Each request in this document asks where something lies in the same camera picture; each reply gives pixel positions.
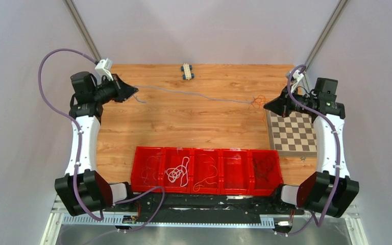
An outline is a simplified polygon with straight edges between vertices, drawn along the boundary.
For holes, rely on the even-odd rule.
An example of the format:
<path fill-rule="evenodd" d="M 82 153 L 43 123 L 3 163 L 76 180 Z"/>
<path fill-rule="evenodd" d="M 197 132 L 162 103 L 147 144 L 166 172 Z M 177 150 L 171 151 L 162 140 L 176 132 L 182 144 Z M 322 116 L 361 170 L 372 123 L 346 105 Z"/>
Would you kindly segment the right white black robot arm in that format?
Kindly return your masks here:
<path fill-rule="evenodd" d="M 337 80 L 318 78 L 311 94 L 300 95 L 292 80 L 277 98 L 263 106 L 283 118 L 292 112 L 308 114 L 316 133 L 316 170 L 300 185 L 278 185 L 271 199 L 277 213 L 296 206 L 341 217 L 359 193 L 359 183 L 351 179 L 346 166 L 342 136 L 346 110 L 336 101 L 337 85 Z"/>

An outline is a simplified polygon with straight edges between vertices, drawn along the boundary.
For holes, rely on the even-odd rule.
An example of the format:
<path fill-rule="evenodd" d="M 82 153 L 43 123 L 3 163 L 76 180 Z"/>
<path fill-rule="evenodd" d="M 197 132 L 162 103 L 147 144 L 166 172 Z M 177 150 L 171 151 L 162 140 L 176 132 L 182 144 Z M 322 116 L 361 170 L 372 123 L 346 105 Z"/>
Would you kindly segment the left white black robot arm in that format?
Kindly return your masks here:
<path fill-rule="evenodd" d="M 101 127 L 103 105 L 122 103 L 138 92 L 117 74 L 103 75 L 98 82 L 87 71 L 70 77 L 74 93 L 70 99 L 72 145 L 67 169 L 55 180 L 55 190 L 67 212 L 72 216 L 103 211 L 116 205 L 122 211 L 135 207 L 136 198 L 129 193 L 127 182 L 108 183 L 97 171 L 96 143 Z"/>

